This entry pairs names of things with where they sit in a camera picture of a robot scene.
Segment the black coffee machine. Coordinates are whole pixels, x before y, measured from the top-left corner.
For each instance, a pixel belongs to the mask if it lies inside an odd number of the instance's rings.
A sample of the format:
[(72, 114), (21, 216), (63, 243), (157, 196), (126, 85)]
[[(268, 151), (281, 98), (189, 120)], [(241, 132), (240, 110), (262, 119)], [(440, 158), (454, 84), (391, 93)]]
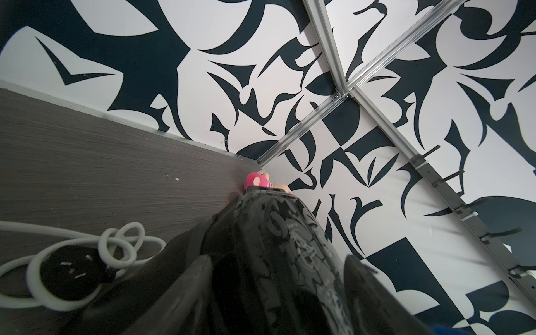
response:
[(201, 255), (213, 264), (209, 334), (355, 334), (340, 258), (302, 201), (267, 189), (170, 240), (61, 333), (124, 334)]

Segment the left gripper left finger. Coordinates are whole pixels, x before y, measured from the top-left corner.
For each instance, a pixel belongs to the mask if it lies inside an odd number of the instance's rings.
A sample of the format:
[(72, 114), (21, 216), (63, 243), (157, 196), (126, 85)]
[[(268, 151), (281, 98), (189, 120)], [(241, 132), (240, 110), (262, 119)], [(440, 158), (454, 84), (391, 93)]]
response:
[(124, 334), (209, 334), (212, 260), (198, 257)]

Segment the blue cloth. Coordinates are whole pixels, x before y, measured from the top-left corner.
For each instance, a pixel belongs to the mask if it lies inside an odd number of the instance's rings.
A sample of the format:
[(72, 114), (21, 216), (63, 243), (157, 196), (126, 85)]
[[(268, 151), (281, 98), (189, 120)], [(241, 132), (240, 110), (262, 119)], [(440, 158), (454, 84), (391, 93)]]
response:
[(434, 325), (430, 328), (433, 335), (475, 335), (473, 330), (469, 330), (468, 327), (453, 328), (443, 325)]

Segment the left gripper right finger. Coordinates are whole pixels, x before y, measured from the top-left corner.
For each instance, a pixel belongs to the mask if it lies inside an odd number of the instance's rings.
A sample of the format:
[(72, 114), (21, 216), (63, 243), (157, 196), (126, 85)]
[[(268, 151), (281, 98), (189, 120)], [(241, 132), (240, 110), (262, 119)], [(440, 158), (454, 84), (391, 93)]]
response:
[(354, 255), (345, 259), (343, 282), (355, 334), (432, 333)]

